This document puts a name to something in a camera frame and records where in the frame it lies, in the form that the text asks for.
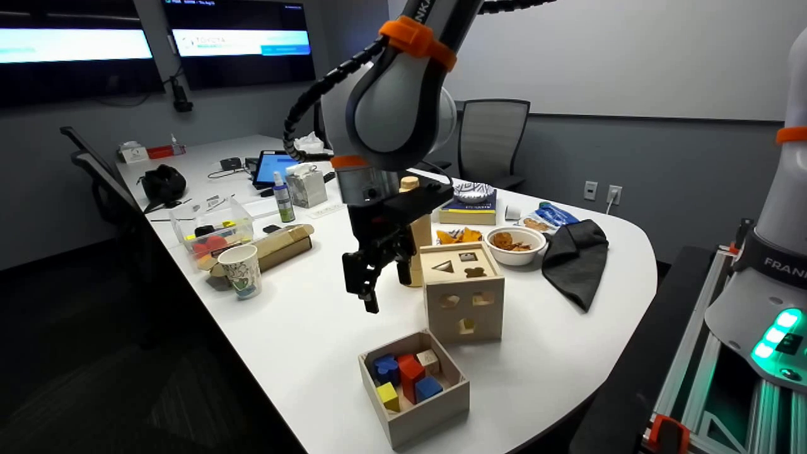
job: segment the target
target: wooden box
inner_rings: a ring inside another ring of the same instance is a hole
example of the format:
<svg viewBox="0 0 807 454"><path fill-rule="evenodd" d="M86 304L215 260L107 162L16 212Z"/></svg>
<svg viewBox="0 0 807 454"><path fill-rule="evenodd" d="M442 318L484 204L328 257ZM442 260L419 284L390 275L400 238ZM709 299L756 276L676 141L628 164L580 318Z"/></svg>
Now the wooden box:
<svg viewBox="0 0 807 454"><path fill-rule="evenodd" d="M386 407L379 396L376 396L376 378L374 378L374 362L381 356L407 356L407 352L422 352L422 349L431 349L439 360L439 383L442 383L442 392L437 392L435 397L411 404L405 392L401 392L401 411L392 411ZM424 434L435 434L448 423L460 423L461 418L466 418L469 412L469 397L473 397L473 383L466 380L466 376L456 368L456 362L453 360L453 356L448 352L448 347L430 332L430 331L419 331L411 332L407 338L400 338L393 342L386 342L366 356L362 356L362 378L366 383L366 390L374 400L374 407L381 418L381 426L392 441L392 447L401 447L407 441L415 441Z"/></svg>
<svg viewBox="0 0 807 454"><path fill-rule="evenodd" d="M502 341L504 276L484 245L422 250L430 331L448 346Z"/></svg>

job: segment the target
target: cup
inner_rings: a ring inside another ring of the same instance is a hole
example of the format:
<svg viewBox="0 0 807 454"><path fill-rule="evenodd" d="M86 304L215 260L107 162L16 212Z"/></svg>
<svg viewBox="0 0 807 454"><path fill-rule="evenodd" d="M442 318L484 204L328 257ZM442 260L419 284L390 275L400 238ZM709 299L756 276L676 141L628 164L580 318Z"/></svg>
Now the cup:
<svg viewBox="0 0 807 454"><path fill-rule="evenodd" d="M224 267L224 275L241 299L251 299L260 293L260 267L258 267L258 245L244 241L224 250L217 261Z"/></svg>

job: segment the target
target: screen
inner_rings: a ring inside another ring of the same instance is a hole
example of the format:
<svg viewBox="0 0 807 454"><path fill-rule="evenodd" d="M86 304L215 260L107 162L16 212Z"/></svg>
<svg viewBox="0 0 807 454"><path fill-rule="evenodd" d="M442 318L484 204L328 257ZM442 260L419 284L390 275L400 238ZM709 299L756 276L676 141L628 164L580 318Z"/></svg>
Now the screen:
<svg viewBox="0 0 807 454"><path fill-rule="evenodd" d="M297 164L297 162L287 153L263 153L258 172L255 172L255 182L258 183L275 183L275 172L285 174L285 169L294 164Z"/></svg>
<svg viewBox="0 0 807 454"><path fill-rule="evenodd" d="M165 0L193 88L314 80L300 3Z"/></svg>
<svg viewBox="0 0 807 454"><path fill-rule="evenodd" d="M163 90L131 0L7 0L0 6L0 105Z"/></svg>

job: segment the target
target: black bag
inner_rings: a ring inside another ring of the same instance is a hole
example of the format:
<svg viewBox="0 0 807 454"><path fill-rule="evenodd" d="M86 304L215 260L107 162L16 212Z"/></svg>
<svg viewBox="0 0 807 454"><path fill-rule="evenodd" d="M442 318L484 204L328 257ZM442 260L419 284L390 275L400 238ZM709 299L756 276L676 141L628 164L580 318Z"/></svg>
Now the black bag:
<svg viewBox="0 0 807 454"><path fill-rule="evenodd" d="M178 206L178 201L184 197L184 185L186 185L184 175L175 167L166 167L166 164L156 167L154 172L147 172L141 182L144 182L152 208L156 204Z"/></svg>

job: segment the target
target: red block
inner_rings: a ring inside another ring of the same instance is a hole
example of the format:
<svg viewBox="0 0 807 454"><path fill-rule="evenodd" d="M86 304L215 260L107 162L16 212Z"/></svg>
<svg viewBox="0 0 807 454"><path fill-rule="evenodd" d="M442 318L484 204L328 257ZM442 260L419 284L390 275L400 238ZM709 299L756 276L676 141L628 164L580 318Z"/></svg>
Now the red block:
<svg viewBox="0 0 807 454"><path fill-rule="evenodd" d="M405 396L417 404L415 383L427 376L427 368L415 356L400 356Z"/></svg>

